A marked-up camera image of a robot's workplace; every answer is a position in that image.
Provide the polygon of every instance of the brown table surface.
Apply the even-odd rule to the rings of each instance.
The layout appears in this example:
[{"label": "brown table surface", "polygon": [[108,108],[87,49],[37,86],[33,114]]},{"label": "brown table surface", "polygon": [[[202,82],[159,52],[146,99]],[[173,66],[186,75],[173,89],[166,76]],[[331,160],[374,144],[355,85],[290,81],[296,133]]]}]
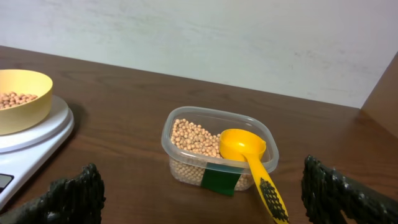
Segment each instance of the brown table surface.
[{"label": "brown table surface", "polygon": [[309,154],[398,200],[398,139],[358,109],[0,47],[6,68],[49,75],[76,121],[74,137],[11,208],[94,162],[105,182],[103,223],[272,223],[254,187],[228,197],[171,176],[160,134],[169,113],[187,105],[245,114],[270,129],[280,154],[271,177],[291,223],[308,223],[300,180]]}]

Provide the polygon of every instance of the white scale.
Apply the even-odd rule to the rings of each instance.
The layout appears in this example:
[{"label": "white scale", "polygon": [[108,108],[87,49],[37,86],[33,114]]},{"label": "white scale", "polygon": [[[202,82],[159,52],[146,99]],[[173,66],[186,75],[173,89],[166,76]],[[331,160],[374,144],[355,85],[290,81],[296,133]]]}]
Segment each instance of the white scale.
[{"label": "white scale", "polygon": [[49,115],[24,131],[0,136],[0,210],[54,153],[73,128],[73,113],[53,96]]}]

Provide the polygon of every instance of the yellow handle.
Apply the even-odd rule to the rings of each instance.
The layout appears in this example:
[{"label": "yellow handle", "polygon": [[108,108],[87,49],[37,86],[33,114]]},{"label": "yellow handle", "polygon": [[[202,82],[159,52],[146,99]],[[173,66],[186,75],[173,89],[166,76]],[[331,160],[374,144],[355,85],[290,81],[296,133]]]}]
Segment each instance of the yellow handle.
[{"label": "yellow handle", "polygon": [[285,203],[269,177],[268,172],[261,164],[258,155],[244,153],[243,156],[248,160],[262,202],[274,221],[278,224],[289,223]]}]

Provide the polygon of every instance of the wall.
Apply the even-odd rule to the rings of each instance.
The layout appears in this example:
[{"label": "wall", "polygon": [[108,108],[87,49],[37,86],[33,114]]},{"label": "wall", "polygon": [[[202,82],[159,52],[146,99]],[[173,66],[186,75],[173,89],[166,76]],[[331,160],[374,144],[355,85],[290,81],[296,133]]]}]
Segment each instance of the wall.
[{"label": "wall", "polygon": [[374,87],[362,109],[398,138],[398,54]]},{"label": "wall", "polygon": [[1,0],[0,45],[360,108],[396,0]]}]

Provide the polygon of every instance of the dried chickpeas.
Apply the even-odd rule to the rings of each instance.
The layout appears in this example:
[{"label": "dried chickpeas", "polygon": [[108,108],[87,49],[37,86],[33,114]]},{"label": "dried chickpeas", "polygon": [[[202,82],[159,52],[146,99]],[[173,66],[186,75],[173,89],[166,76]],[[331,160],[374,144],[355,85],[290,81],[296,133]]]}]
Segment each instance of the dried chickpeas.
[{"label": "dried chickpeas", "polygon": [[0,110],[7,109],[14,106],[22,105],[24,103],[28,103],[37,98],[36,95],[32,94],[17,94],[13,91],[9,93],[0,93]]},{"label": "dried chickpeas", "polygon": [[[220,134],[212,135],[200,124],[186,119],[176,119],[173,124],[171,142],[179,149],[205,156],[222,158],[219,150]],[[179,181],[200,185],[205,168],[188,165],[170,158],[172,175]],[[236,183],[235,190],[246,190],[254,180],[250,174],[242,174]]]}]

